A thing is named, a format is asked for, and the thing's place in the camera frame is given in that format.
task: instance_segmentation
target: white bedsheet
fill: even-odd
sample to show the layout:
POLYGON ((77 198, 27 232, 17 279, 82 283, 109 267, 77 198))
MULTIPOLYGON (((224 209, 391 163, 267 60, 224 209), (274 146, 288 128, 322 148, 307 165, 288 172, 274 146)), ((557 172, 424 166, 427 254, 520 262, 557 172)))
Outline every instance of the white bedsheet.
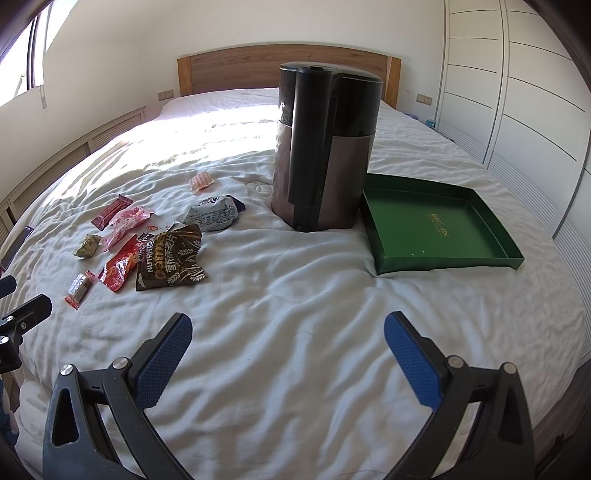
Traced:
MULTIPOLYGON (((518 271, 377 277, 360 222, 299 233, 272 213, 276 104, 276 89, 173 100, 66 174, 20 220, 35 231, 9 270, 18 291, 0 311, 39 293, 54 304, 21 347, 17 451, 31 468, 41 469, 60 366, 84 371, 131 356, 176 311, 192 318, 193 341, 147 414, 199 479, 382 478, 430 414, 385 344, 393 310, 446 355, 480 367, 516 363, 534 424, 560 398, 579 359, 583 304, 533 215, 452 142, 383 104, 370 171, 476 189, 525 262, 518 271), (187 182, 205 168, 216 183, 193 196, 187 182), (204 234, 206 281, 136 292, 134 276, 116 294, 97 284, 75 311, 63 301, 71 281, 99 272, 110 255, 81 261, 72 253, 97 233, 90 220, 118 193, 170 219, 214 194, 235 196, 246 211, 229 229, 204 234)), ((473 413, 442 468, 457 457, 473 413)), ((107 425, 112 431, 111 418, 107 425)), ((122 459, 132 464, 129 453, 122 459)))

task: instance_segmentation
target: kettle handle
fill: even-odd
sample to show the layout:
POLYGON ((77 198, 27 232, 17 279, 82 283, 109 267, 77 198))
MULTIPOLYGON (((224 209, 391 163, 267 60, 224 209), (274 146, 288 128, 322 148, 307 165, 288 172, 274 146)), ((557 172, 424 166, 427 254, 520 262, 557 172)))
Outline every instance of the kettle handle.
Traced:
POLYGON ((324 188, 335 125, 333 84, 337 78, 334 70, 321 66, 300 67, 296 73, 287 197, 295 210, 315 206, 324 188))

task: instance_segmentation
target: electric kettle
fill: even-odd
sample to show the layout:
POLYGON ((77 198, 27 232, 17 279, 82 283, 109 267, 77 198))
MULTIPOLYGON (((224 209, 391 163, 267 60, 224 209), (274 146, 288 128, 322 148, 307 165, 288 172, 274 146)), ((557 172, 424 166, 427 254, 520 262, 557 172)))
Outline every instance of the electric kettle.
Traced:
POLYGON ((272 209, 312 232, 355 223, 382 79, 329 63, 281 65, 272 209))

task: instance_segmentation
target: light switch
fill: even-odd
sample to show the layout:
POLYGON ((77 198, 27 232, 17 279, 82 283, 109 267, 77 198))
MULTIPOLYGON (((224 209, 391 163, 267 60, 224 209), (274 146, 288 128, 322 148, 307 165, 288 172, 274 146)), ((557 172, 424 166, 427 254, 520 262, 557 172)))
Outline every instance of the light switch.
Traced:
POLYGON ((418 93, 417 102, 424 103, 425 105, 431 105, 433 103, 433 99, 431 97, 428 97, 427 95, 421 95, 420 93, 418 93))
POLYGON ((158 101, 160 100, 168 100, 169 98, 174 97, 174 91, 173 90, 166 90, 165 92, 159 92, 158 93, 158 101))

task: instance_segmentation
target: wooden headboard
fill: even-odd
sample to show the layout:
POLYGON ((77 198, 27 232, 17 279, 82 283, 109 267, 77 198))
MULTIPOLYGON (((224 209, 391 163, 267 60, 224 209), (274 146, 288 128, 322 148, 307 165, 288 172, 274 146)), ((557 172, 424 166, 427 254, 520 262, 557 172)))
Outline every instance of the wooden headboard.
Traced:
POLYGON ((382 100, 396 108, 400 59, 326 45, 254 45, 183 57, 178 59, 181 96, 237 88, 278 87, 279 65, 287 61, 337 63, 375 73, 384 80, 382 100))

